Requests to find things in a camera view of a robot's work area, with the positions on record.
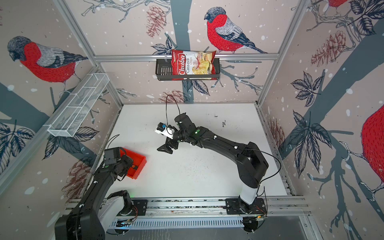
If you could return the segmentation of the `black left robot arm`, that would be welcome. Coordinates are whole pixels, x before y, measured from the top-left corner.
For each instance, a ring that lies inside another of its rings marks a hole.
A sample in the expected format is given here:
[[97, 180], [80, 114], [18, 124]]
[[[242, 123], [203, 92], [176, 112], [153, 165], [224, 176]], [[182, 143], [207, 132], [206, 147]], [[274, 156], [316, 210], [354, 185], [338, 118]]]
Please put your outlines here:
[[94, 174], [94, 181], [77, 206], [68, 215], [55, 223], [57, 240], [104, 240], [106, 230], [99, 220], [98, 213], [104, 198], [118, 176], [124, 178], [133, 165], [121, 148], [105, 150], [102, 164]]

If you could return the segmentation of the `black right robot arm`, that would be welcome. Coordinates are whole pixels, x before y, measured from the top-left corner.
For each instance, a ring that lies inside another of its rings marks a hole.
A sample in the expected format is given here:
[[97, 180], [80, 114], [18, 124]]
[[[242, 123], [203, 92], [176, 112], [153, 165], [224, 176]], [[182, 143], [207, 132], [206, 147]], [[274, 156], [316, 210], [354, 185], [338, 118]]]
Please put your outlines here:
[[157, 150], [172, 154], [179, 143], [188, 143], [202, 149], [214, 151], [231, 161], [238, 168], [239, 178], [243, 182], [240, 201], [248, 206], [257, 198], [257, 192], [269, 164], [258, 146], [253, 142], [237, 143], [220, 137], [205, 127], [197, 127], [185, 113], [177, 116], [177, 128], [159, 123], [155, 132], [166, 138], [166, 143]]

